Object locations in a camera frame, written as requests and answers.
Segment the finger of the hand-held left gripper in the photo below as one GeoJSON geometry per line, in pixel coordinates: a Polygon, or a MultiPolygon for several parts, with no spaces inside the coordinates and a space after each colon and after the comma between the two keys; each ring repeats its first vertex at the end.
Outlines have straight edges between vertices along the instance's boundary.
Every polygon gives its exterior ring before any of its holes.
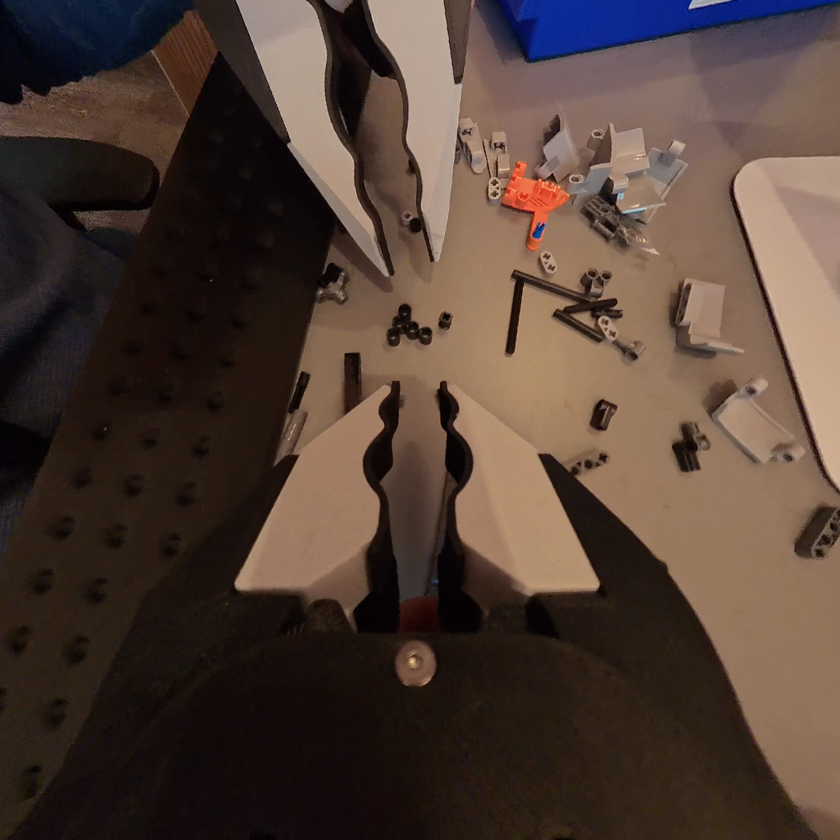
{"type": "Polygon", "coordinates": [[[395,71],[403,100],[402,139],[416,176],[416,210],[429,258],[447,233],[461,85],[455,80],[443,1],[367,1],[364,14],[395,71]]]}
{"type": "Polygon", "coordinates": [[[393,276],[382,219],[338,104],[338,65],[321,4],[244,1],[238,7],[290,153],[365,257],[393,276]]]}

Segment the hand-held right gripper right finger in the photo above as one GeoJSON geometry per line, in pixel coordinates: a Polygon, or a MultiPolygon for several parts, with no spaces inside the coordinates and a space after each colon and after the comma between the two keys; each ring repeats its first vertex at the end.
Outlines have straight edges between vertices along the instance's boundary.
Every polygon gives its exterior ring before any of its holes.
{"type": "Polygon", "coordinates": [[[469,633],[499,607],[601,587],[538,450],[470,397],[437,390],[450,488],[437,556],[438,614],[469,633]]]}

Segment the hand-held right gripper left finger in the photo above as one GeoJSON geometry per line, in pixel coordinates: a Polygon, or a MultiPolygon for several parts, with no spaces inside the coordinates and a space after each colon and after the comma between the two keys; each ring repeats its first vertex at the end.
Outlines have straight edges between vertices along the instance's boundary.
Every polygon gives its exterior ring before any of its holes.
{"type": "Polygon", "coordinates": [[[383,479],[393,468],[401,385],[392,381],[285,458],[290,472],[234,582],[237,592],[333,601],[362,632],[400,623],[383,479]]]}

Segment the cluster of black bushes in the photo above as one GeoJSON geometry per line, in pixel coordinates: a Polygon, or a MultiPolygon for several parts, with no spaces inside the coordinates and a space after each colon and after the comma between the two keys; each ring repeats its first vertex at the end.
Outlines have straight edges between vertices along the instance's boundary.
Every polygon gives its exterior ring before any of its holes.
{"type": "Polygon", "coordinates": [[[399,346],[403,340],[428,346],[433,338],[434,333],[431,327],[421,325],[413,319],[413,308],[408,303],[402,303],[397,307],[392,324],[385,332],[385,343],[392,348],[399,346]]]}

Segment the person's left forearm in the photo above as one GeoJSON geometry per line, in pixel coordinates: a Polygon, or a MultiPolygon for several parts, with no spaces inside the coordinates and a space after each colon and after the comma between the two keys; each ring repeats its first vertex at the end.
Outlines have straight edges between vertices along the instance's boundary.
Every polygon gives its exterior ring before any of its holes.
{"type": "Polygon", "coordinates": [[[124,67],[192,9],[190,1],[2,1],[1,101],[124,67]]]}

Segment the grey connector tube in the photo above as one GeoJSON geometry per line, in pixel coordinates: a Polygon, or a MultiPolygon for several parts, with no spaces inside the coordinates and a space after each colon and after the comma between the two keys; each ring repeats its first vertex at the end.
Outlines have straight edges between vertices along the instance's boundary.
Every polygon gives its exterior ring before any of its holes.
{"type": "Polygon", "coordinates": [[[287,416],[274,458],[274,465],[277,465],[282,459],[295,452],[307,418],[308,412],[301,408],[298,408],[287,416]]]}

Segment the grey arched panel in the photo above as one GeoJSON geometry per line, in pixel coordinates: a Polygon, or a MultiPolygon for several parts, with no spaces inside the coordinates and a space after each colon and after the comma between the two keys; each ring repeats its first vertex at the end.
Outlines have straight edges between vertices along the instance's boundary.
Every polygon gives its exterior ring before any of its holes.
{"type": "Polygon", "coordinates": [[[542,134],[542,162],[534,168],[535,177],[557,183],[576,173],[580,156],[568,120],[562,111],[552,117],[542,134]]]}

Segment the orange ridged wedge panel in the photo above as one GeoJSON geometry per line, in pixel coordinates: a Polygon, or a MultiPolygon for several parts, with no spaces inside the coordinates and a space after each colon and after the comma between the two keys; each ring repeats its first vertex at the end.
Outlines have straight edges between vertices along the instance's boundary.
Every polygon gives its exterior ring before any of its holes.
{"type": "Polygon", "coordinates": [[[529,178],[527,169],[525,161],[517,161],[500,200],[503,206],[542,216],[569,201],[570,195],[559,184],[529,178]]]}

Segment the black axle pin connector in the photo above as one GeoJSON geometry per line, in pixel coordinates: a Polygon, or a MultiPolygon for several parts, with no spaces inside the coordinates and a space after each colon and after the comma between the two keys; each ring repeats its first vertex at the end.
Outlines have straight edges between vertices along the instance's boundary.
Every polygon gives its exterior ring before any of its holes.
{"type": "Polygon", "coordinates": [[[683,473],[699,471],[700,453],[707,452],[711,447],[708,436],[696,422],[682,423],[680,435],[680,439],[672,444],[679,470],[683,473]]]}

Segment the black rounded object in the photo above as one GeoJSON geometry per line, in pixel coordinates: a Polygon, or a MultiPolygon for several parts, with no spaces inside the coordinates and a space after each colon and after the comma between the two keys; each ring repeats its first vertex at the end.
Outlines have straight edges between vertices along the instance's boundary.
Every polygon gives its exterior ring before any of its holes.
{"type": "Polygon", "coordinates": [[[41,198],[70,227],[78,213],[149,209],[161,174],[148,157],[110,143],[35,136],[1,138],[4,184],[41,198]]]}

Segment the grey large shell panel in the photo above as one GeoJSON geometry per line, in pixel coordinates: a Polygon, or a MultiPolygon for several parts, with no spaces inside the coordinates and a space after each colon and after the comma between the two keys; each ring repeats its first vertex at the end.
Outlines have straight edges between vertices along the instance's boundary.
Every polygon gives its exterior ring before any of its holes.
{"type": "Polygon", "coordinates": [[[642,223],[665,205],[687,168],[683,142],[672,140],[666,150],[648,150],[642,129],[617,131],[610,123],[591,132],[587,148],[593,152],[588,171],[571,174],[565,191],[579,203],[610,186],[608,196],[616,200],[618,211],[642,223]]]}

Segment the dark studded panel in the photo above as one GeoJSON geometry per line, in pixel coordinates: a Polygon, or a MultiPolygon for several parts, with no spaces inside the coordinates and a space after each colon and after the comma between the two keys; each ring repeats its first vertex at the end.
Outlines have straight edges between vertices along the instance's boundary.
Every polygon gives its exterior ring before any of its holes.
{"type": "Polygon", "coordinates": [[[2,565],[2,835],[88,719],[146,593],[270,466],[333,215],[222,56],[2,565]]]}

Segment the light grey holed curved panel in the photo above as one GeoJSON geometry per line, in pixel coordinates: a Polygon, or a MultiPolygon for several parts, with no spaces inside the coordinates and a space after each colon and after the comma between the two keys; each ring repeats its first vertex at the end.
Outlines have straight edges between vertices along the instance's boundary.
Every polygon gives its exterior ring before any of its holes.
{"type": "Polygon", "coordinates": [[[683,280],[675,314],[679,347],[708,354],[744,354],[744,349],[721,336],[725,296],[723,285],[691,278],[683,280]]]}

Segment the dark grey short bent liftarm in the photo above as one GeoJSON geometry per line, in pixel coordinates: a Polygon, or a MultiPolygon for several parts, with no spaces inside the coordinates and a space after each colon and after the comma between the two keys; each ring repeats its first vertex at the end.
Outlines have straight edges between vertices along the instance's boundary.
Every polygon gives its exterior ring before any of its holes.
{"type": "Polygon", "coordinates": [[[805,560],[824,560],[839,537],[839,508],[821,506],[814,510],[795,541],[795,554],[805,560]]]}

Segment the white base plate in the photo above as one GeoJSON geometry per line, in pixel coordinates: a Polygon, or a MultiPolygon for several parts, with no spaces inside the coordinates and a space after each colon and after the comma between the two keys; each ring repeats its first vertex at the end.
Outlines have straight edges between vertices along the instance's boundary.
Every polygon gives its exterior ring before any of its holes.
{"type": "Polygon", "coordinates": [[[732,195],[815,456],[839,488],[839,158],[766,157],[732,195]]]}

